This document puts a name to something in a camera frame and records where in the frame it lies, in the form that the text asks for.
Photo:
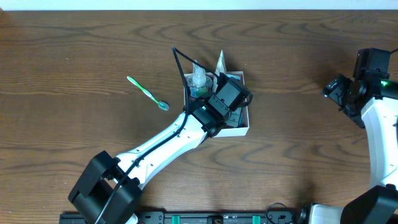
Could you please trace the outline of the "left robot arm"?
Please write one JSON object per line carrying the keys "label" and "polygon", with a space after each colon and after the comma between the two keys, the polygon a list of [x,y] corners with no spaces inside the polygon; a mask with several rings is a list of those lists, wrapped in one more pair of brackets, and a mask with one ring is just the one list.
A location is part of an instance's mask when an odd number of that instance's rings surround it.
{"label": "left robot arm", "polygon": [[231,113],[251,100],[242,81],[223,75],[215,92],[188,100],[178,118],[144,144],[116,157],[106,151],[95,155],[68,200],[87,223],[138,223],[135,211],[147,183],[177,157],[215,137]]}

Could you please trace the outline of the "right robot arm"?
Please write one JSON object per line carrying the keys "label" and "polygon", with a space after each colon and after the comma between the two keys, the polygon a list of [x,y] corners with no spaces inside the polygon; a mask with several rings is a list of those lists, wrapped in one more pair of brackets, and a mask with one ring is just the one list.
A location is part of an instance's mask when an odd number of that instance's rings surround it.
{"label": "right robot arm", "polygon": [[388,223],[397,210],[397,82],[388,72],[391,51],[361,49],[353,78],[342,74],[322,93],[366,130],[369,190],[344,207],[312,203],[294,223]]}

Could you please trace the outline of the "blue razor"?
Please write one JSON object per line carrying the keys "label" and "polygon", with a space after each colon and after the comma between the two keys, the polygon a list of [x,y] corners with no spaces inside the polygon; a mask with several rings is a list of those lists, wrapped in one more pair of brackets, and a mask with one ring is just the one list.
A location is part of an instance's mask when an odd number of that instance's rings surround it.
{"label": "blue razor", "polygon": [[241,77],[238,76],[238,75],[226,74],[226,76],[229,77],[229,78],[235,78],[235,79],[237,79],[237,80],[240,80],[240,79],[241,79]]}

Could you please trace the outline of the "white lotion tube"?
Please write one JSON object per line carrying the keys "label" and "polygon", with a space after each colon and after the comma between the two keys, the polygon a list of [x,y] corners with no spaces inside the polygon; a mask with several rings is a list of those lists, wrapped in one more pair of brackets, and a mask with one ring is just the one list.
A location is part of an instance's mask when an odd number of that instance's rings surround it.
{"label": "white lotion tube", "polygon": [[225,60],[224,60],[224,53],[221,50],[220,52],[220,56],[218,58],[218,62],[216,64],[216,70],[215,70],[216,75],[213,78],[213,86],[212,86],[212,91],[214,93],[216,93],[216,90],[218,88],[218,84],[220,83],[218,81],[218,77],[220,76],[220,74],[224,74],[226,75],[226,65],[225,65]]}

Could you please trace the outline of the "clear soap pump bottle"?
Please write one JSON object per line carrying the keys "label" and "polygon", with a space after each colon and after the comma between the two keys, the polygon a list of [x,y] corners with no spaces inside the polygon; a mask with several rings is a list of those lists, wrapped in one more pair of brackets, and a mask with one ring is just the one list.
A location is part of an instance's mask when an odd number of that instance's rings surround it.
{"label": "clear soap pump bottle", "polygon": [[193,64],[193,73],[187,77],[187,83],[192,98],[198,98],[211,91],[213,86],[212,78],[206,74],[204,68],[196,64]]}

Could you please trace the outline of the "white green toothpaste tube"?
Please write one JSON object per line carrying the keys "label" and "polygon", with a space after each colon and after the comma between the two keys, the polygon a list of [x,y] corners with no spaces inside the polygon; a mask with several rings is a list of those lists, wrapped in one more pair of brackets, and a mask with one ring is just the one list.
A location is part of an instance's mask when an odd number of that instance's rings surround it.
{"label": "white green toothpaste tube", "polygon": [[241,113],[242,113],[242,108],[237,108],[237,109],[234,111],[234,113],[235,113],[236,115],[240,116]]}

